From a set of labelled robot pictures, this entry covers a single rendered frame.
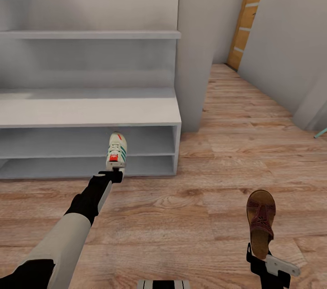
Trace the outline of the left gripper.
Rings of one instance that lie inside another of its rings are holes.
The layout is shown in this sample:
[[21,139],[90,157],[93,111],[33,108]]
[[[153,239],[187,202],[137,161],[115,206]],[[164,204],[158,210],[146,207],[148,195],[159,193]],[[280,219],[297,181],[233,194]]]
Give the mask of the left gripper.
[[122,171],[114,171],[114,172],[100,171],[100,173],[109,174],[110,176],[112,176],[112,178],[113,178],[112,184],[122,182],[122,177],[123,177]]

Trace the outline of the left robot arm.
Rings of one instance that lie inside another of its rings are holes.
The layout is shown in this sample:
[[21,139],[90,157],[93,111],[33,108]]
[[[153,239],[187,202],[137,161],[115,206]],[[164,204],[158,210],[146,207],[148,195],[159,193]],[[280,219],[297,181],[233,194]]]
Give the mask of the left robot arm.
[[69,210],[47,236],[21,261],[11,275],[0,279],[0,289],[68,289],[95,216],[113,183],[121,183],[125,162],[108,162],[94,175]]

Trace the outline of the sandal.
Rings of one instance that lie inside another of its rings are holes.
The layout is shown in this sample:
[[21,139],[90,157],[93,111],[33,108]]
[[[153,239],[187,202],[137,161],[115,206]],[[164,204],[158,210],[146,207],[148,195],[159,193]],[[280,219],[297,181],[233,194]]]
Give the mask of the sandal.
[[269,254],[268,244],[274,240],[272,224],[276,215],[275,200],[263,189],[254,191],[247,201],[247,217],[253,255],[265,260]]

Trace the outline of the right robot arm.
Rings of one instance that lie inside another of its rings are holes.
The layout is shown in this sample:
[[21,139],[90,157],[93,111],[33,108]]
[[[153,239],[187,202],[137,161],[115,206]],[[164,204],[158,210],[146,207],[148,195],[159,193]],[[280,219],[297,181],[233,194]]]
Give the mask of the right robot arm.
[[289,289],[291,276],[301,275],[295,264],[267,254],[265,260],[253,255],[251,243],[248,243],[246,260],[251,263],[251,271],[261,278],[262,289]]

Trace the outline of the gym shoe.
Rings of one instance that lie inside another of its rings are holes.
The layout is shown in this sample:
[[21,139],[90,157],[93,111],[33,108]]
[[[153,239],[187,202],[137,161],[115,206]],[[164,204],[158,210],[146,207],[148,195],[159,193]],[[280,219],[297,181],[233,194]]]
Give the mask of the gym shoe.
[[[115,131],[111,135],[110,141],[109,141],[109,149],[107,153],[107,160],[108,162],[125,162],[127,153],[127,142],[122,133],[120,131]],[[122,171],[123,177],[124,177],[124,168],[114,168],[114,171]]]

